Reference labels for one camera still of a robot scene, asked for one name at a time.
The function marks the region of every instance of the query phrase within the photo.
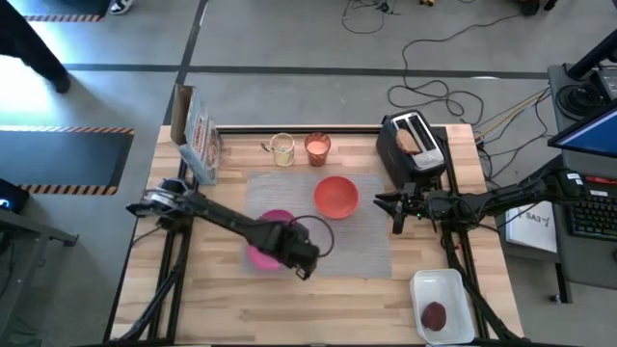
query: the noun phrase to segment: red bowl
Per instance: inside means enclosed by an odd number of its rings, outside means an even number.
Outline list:
[[[358,209],[360,201],[360,193],[354,182],[341,176],[321,180],[313,197],[319,213],[332,219],[351,216]]]

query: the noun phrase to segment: person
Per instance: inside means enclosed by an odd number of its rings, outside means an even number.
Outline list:
[[[134,0],[114,0],[114,4],[109,9],[111,14],[124,14],[133,6]]]
[[[56,92],[70,89],[68,72],[30,24],[7,0],[0,0],[0,55],[20,58],[53,84]]]

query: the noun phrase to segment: floor mat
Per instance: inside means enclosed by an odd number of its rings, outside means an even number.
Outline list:
[[[31,194],[114,195],[135,130],[0,126],[0,177]]]
[[[96,22],[111,0],[9,0],[29,21]]]

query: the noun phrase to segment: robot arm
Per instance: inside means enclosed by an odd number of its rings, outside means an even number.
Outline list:
[[[394,220],[392,232],[402,232],[405,217],[457,221],[476,226],[485,216],[495,216],[510,208],[540,202],[567,204],[579,201],[585,191],[578,175],[565,169],[546,170],[517,184],[484,194],[451,194],[444,190],[423,193],[415,183],[407,183],[393,193],[379,194],[373,202]]]
[[[309,240],[309,231],[299,223],[256,221],[189,189],[178,179],[166,179],[142,201],[126,209],[137,217],[156,215],[159,225],[172,228],[186,217],[199,217],[244,237],[260,252],[274,257],[307,280],[317,266],[319,248]]]

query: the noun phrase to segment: white container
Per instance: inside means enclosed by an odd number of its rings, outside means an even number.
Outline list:
[[[454,269],[418,271],[410,281],[417,333],[434,345],[469,343],[475,337],[461,274]],[[422,312],[432,302],[445,307],[445,326],[438,332],[424,328]]]

